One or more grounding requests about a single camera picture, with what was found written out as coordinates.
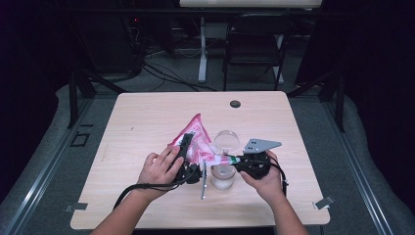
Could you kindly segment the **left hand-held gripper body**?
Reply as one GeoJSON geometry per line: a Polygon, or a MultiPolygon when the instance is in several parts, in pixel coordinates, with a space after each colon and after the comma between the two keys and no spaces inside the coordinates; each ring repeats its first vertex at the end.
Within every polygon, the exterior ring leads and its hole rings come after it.
{"type": "Polygon", "coordinates": [[[182,185],[184,183],[196,184],[198,182],[202,182],[201,199],[203,200],[205,198],[207,188],[207,175],[208,166],[206,162],[202,162],[201,164],[190,164],[189,162],[184,162],[179,168],[175,181],[178,185],[182,185]]]}

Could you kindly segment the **dark curtain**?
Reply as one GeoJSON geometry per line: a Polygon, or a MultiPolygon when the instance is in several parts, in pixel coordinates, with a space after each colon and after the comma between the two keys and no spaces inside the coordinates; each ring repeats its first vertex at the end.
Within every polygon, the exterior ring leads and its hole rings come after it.
{"type": "Polygon", "coordinates": [[[48,129],[70,44],[54,0],[0,0],[0,202],[48,129]]]}
{"type": "Polygon", "coordinates": [[[415,0],[371,0],[355,35],[346,94],[377,168],[415,212],[415,0]]]}

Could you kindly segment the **red and white plastic bag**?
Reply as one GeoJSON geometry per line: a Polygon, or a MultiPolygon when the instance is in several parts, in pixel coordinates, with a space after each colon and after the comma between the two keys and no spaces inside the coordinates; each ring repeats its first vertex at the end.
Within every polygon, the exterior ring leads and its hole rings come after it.
{"type": "Polygon", "coordinates": [[[240,145],[237,134],[231,130],[222,130],[211,140],[203,126],[200,114],[190,120],[173,139],[171,145],[179,146],[185,134],[193,135],[186,154],[186,160],[190,164],[233,165],[240,161],[233,156],[240,145]]]}

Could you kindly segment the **grey tape piece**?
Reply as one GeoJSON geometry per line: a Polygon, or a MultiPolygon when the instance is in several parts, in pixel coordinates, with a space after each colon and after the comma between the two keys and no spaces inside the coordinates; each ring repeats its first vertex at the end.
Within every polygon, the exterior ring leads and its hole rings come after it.
{"type": "Polygon", "coordinates": [[[333,204],[334,202],[335,202],[335,199],[332,196],[327,196],[326,198],[318,202],[314,202],[313,206],[318,210],[328,209],[330,205],[333,204]]]}
{"type": "Polygon", "coordinates": [[[85,211],[86,208],[86,203],[74,203],[72,205],[66,205],[65,212],[85,211]]]}

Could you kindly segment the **black floor tape square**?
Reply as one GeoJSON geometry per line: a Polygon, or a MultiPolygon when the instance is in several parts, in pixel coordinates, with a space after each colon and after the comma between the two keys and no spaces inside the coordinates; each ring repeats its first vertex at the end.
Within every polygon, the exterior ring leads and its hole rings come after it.
{"type": "Polygon", "coordinates": [[[76,132],[74,137],[70,141],[71,147],[84,147],[86,143],[88,142],[90,137],[89,133],[81,133],[79,131],[76,132]]]}

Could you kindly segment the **black equipment cabinet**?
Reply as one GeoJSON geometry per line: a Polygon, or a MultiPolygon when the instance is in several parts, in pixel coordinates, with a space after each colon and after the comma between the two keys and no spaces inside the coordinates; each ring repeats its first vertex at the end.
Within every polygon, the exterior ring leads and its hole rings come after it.
{"type": "Polygon", "coordinates": [[[140,69],[140,65],[134,59],[121,17],[82,15],[77,16],[76,20],[98,72],[126,73],[140,69]]]}

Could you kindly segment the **aluminium floor rail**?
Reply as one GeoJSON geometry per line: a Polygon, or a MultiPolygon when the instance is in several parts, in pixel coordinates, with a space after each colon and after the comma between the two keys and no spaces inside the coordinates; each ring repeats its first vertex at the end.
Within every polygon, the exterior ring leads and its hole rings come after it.
{"type": "Polygon", "coordinates": [[[71,128],[64,122],[69,114],[65,105],[60,105],[51,126],[44,135],[38,149],[23,170],[6,199],[0,204],[0,235],[19,235],[46,192],[63,160],[64,151],[76,135],[93,101],[80,103],[78,118],[71,128]]]}
{"type": "Polygon", "coordinates": [[[342,148],[346,153],[346,164],[356,184],[359,194],[363,200],[366,210],[369,212],[373,224],[375,225],[379,235],[394,235],[392,227],[389,224],[381,205],[370,186],[363,168],[358,161],[345,132],[341,132],[336,120],[335,110],[330,103],[323,102],[322,107],[325,111],[329,122],[334,129],[337,138],[341,142],[342,148]]]}

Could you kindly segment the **black metal stand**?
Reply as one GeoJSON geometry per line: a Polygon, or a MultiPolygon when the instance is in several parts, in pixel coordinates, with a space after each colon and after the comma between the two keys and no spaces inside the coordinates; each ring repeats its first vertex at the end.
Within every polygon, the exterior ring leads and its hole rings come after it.
{"type": "Polygon", "coordinates": [[[118,87],[91,70],[74,70],[69,76],[69,128],[74,127],[79,117],[77,92],[80,91],[86,99],[93,99],[97,94],[92,85],[93,82],[98,82],[117,94],[125,92],[125,89],[118,87]]]}
{"type": "Polygon", "coordinates": [[[288,97],[297,97],[312,87],[322,84],[318,98],[321,102],[329,102],[333,96],[336,98],[335,124],[340,132],[344,132],[344,107],[345,107],[345,79],[339,71],[329,71],[324,75],[300,85],[287,94],[288,97]]]}

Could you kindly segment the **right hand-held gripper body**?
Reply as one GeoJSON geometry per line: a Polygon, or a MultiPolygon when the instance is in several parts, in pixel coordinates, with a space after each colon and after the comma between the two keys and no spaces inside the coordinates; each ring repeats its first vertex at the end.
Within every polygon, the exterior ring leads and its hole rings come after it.
{"type": "Polygon", "coordinates": [[[255,180],[266,176],[272,166],[279,167],[276,160],[271,160],[267,151],[281,145],[279,141],[250,139],[243,150],[243,170],[255,180]]]}

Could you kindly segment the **person's left hand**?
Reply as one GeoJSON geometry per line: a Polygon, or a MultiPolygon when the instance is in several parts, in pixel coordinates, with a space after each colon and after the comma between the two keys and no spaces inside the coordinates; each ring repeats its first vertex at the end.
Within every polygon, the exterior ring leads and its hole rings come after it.
{"type": "Polygon", "coordinates": [[[166,147],[160,154],[151,153],[140,172],[139,184],[169,184],[177,175],[184,159],[177,158],[179,146],[166,147]]]}

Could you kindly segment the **clear glass jar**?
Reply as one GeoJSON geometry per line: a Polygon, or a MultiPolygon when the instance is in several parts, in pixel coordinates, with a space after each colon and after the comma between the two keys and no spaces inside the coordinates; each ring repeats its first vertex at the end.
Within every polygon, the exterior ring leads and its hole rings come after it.
{"type": "Polygon", "coordinates": [[[213,140],[215,160],[211,164],[211,184],[219,190],[229,189],[234,182],[236,169],[231,154],[240,145],[238,135],[231,130],[220,131],[213,140]]]}

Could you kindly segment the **black folding chair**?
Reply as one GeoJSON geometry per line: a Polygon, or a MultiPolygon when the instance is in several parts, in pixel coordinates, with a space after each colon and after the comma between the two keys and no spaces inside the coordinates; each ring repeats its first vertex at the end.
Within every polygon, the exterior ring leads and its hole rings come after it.
{"type": "Polygon", "coordinates": [[[290,37],[296,23],[288,16],[250,13],[232,19],[226,29],[222,64],[223,90],[227,90],[228,67],[265,67],[274,72],[278,88],[290,37]]]}

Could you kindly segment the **person's right hand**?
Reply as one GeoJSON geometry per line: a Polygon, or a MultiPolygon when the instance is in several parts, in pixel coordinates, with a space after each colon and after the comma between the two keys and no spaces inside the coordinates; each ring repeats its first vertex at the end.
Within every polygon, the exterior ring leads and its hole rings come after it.
{"type": "Polygon", "coordinates": [[[253,179],[244,171],[241,171],[240,174],[269,206],[281,205],[286,200],[282,190],[281,173],[276,167],[272,166],[269,172],[258,180],[253,179]]]}

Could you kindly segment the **white desk leg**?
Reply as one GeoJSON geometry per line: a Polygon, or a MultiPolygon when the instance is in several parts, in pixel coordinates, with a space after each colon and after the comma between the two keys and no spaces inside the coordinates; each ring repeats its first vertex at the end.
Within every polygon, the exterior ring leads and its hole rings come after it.
{"type": "Polygon", "coordinates": [[[206,43],[206,22],[204,18],[201,18],[200,34],[201,34],[201,57],[200,57],[198,81],[200,83],[204,83],[207,81],[207,66],[208,66],[207,43],[206,43]]]}

